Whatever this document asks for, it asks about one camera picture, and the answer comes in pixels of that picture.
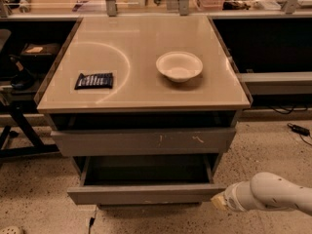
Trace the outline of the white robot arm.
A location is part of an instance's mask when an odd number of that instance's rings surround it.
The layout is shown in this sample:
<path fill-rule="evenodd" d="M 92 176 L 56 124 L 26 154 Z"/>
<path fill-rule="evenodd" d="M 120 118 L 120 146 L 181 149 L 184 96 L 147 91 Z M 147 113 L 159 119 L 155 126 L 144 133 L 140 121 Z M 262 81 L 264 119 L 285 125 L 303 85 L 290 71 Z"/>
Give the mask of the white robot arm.
<path fill-rule="evenodd" d="M 290 211 L 312 215 L 312 188 L 272 173 L 258 173 L 248 181 L 229 185 L 211 199 L 219 210 L 233 212 Z"/>

